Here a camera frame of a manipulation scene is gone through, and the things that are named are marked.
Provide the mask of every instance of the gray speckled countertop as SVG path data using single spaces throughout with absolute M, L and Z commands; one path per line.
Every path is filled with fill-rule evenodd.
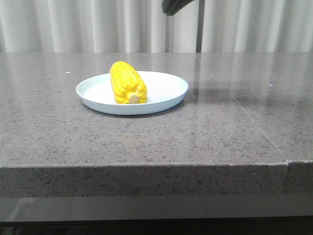
M 83 80 L 117 60 L 189 84 L 178 106 L 114 116 Z M 0 53 L 0 197 L 313 191 L 312 53 Z

